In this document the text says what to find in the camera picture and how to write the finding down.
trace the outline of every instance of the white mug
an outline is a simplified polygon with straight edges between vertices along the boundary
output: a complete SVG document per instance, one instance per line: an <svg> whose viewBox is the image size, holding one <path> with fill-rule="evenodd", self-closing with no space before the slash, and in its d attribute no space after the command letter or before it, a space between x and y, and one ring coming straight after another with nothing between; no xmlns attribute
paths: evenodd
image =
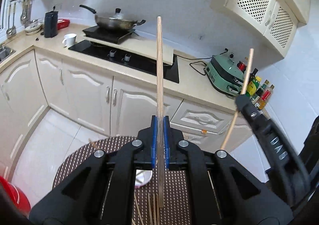
<svg viewBox="0 0 319 225"><path fill-rule="evenodd" d="M67 35L64 35L64 40L62 41L62 44L64 47L71 47L75 44L75 40L77 38L77 35L75 33L69 33Z"/></svg>

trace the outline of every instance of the stainless steel pan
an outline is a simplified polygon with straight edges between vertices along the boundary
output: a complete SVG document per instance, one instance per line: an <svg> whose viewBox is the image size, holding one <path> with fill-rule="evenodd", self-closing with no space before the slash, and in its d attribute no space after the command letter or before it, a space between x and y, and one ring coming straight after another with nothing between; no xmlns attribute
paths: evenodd
<svg viewBox="0 0 319 225"><path fill-rule="evenodd" d="M134 28L136 25L141 25L146 22L145 20L138 22L138 21L132 21L132 20L126 20L126 19L117 19L117 18L114 18L114 14L100 14L96 12L93 8L90 8L85 5L80 5L80 7L91 11L95 16L96 24L105 29L130 30ZM115 12L119 13L120 11L121 10L117 8Z"/></svg>

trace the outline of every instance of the red box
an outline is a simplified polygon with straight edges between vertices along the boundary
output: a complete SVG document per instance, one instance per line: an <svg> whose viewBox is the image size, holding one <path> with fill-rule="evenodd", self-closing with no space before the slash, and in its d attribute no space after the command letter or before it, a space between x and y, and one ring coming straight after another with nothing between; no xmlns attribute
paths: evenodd
<svg viewBox="0 0 319 225"><path fill-rule="evenodd" d="M58 30L69 27L69 25L70 25L70 20L67 20L67 19L58 20Z"/></svg>

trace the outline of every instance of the cutting board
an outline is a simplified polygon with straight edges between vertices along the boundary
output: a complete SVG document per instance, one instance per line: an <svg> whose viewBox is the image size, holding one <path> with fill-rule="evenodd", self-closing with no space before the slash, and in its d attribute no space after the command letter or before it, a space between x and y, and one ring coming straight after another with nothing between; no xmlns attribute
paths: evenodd
<svg viewBox="0 0 319 225"><path fill-rule="evenodd" d="M83 35L88 41L96 42L102 45L107 45L113 48L122 49L131 53L135 53L147 58L156 60L156 40L150 40L141 36L132 34L130 38L120 44L114 44L108 41L102 41L94 38L89 38ZM174 49L163 44L163 63L173 65Z"/></svg>

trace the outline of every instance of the brown placemat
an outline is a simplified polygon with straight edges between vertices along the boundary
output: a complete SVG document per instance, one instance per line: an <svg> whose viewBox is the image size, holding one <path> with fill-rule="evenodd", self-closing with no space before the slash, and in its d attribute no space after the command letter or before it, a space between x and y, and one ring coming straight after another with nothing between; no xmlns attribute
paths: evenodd
<svg viewBox="0 0 319 225"><path fill-rule="evenodd" d="M126 143L135 140L132 136L110 137L97 141L96 144L105 152L113 152L119 150ZM77 151L72 153L59 167L52 189L55 188L68 174L77 168L86 158L94 152L94 148L90 145L84 145ZM147 193L151 196L157 193L157 170L153 170L151 181L135 190L138 200L139 209L143 218L144 225L150 225L150 215L148 208ZM165 188L164 188L164 208L160 209L160 224L166 225L190 225L189 203L187 197L186 177L184 171L168 171L165 172ZM134 204L133 219L136 225L142 225L137 207Z"/></svg>

